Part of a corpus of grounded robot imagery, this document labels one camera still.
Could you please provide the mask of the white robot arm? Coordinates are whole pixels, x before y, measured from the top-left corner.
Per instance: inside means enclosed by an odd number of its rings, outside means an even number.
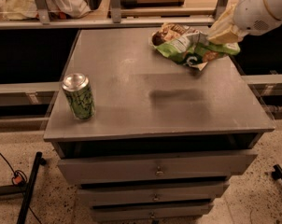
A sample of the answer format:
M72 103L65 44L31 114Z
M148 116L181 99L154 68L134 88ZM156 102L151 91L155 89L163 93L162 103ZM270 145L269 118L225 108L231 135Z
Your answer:
M282 0L238 0L211 26L214 44L236 43L246 35L264 35L282 24Z

